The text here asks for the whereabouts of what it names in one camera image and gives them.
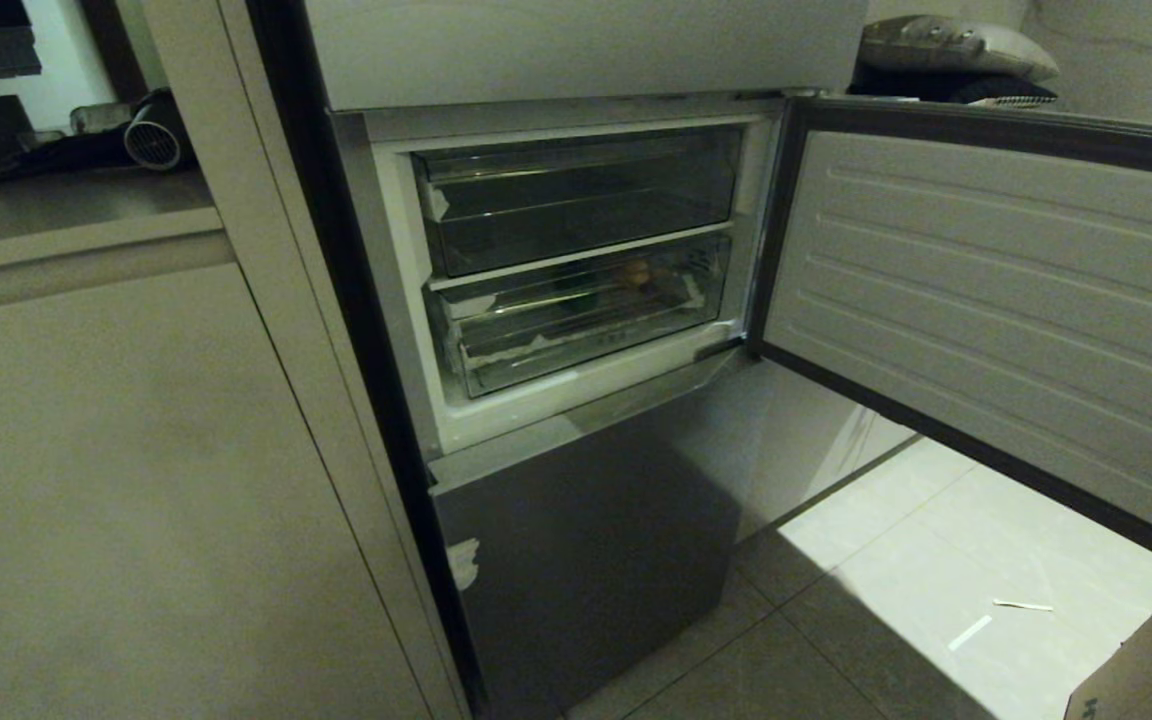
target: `bottom freezer door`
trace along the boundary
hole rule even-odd
[[[750,364],[708,357],[431,462],[485,717],[559,717],[717,606],[773,370]]]
[[[1152,550],[1152,128],[809,100],[787,137],[755,350]]]

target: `refrigerator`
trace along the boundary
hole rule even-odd
[[[843,97],[866,8],[256,13],[476,715],[717,605],[781,373],[1152,548],[1152,127]]]

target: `open freezer door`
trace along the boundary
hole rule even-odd
[[[755,350],[1152,550],[1152,128],[790,115]]]

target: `transparent plastic drawer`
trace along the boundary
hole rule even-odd
[[[434,291],[445,366],[479,397],[712,323],[730,245],[705,233]]]
[[[719,126],[419,152],[431,258],[461,276],[721,223],[740,145]]]

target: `white floor tile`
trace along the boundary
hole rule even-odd
[[[987,468],[914,516],[1106,655],[1152,611],[1152,552]]]
[[[736,566],[781,606],[973,467],[971,458],[922,439],[813,509],[742,543]]]
[[[882,720],[778,615],[687,673],[630,720]]]
[[[723,600],[717,611],[710,612],[667,646],[602,685],[579,705],[568,708],[564,714],[567,720],[620,720],[771,612],[772,606],[763,600],[753,585],[733,571],[728,575]]]
[[[1015,593],[905,520],[785,614],[890,720],[1061,717],[1105,657],[1048,612],[992,605]]]

